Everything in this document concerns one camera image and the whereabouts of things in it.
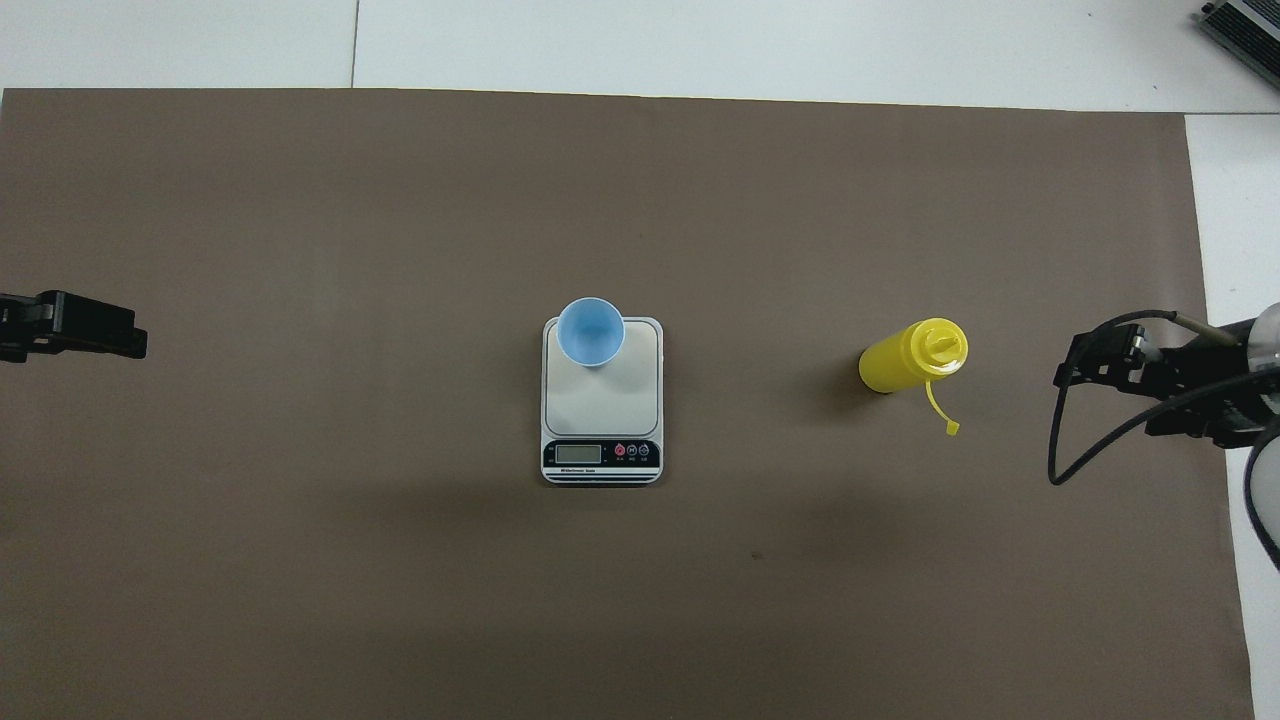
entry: scale platform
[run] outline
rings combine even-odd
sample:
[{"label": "scale platform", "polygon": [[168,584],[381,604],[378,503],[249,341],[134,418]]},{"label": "scale platform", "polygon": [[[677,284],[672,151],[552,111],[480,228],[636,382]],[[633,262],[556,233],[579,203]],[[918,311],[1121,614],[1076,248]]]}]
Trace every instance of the scale platform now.
[{"label": "scale platform", "polygon": [[543,328],[543,477],[570,486],[641,486],[663,466],[662,325],[623,318],[622,348],[599,368],[564,356]]}]

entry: black vent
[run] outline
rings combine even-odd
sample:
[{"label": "black vent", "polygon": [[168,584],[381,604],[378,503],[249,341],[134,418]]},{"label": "black vent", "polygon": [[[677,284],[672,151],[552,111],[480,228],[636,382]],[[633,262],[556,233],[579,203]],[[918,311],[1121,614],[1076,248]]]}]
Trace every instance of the black vent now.
[{"label": "black vent", "polygon": [[[1267,3],[1272,5],[1271,12],[1277,10],[1275,0],[1252,0],[1249,5],[1254,3]],[[1201,22],[1222,46],[1280,86],[1280,41],[1229,4],[1219,6]]]},{"label": "black vent", "polygon": [[1253,12],[1266,18],[1267,22],[1280,28],[1280,3],[1276,3],[1276,0],[1244,0],[1244,4],[1253,8]]}]

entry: white tile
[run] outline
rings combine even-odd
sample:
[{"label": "white tile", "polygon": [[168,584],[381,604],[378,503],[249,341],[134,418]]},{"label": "white tile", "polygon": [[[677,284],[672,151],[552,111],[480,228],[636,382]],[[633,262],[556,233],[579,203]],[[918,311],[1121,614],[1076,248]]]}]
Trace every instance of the white tile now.
[{"label": "white tile", "polygon": [[362,0],[357,87],[1274,111],[1199,0]]},{"label": "white tile", "polygon": [[356,0],[5,0],[0,87],[347,87]]},{"label": "white tile", "polygon": [[[1280,117],[1187,118],[1208,316],[1256,316],[1280,302]],[[1228,454],[1231,536],[1258,720],[1280,720],[1280,573],[1244,514],[1244,461]]]}]

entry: cup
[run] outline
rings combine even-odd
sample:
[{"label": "cup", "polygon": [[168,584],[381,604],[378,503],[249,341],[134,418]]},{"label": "cup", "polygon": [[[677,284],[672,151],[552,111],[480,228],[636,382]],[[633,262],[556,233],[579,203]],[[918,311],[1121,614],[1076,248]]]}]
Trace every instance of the cup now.
[{"label": "cup", "polygon": [[556,342],[570,360],[584,368],[599,368],[622,350],[626,328],[622,313],[608,300],[580,297],[561,310]]},{"label": "cup", "polygon": [[876,392],[897,392],[948,377],[968,356],[969,340],[960,325],[929,318],[863,351],[858,374]]}]

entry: scale control panel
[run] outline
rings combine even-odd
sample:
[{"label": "scale control panel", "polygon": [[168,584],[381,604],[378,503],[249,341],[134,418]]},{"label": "scale control panel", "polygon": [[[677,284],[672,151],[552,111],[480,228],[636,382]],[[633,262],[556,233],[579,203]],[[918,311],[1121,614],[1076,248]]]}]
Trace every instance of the scale control panel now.
[{"label": "scale control panel", "polygon": [[652,483],[660,471],[662,448],[649,439],[557,439],[543,447],[543,474],[557,483]]}]

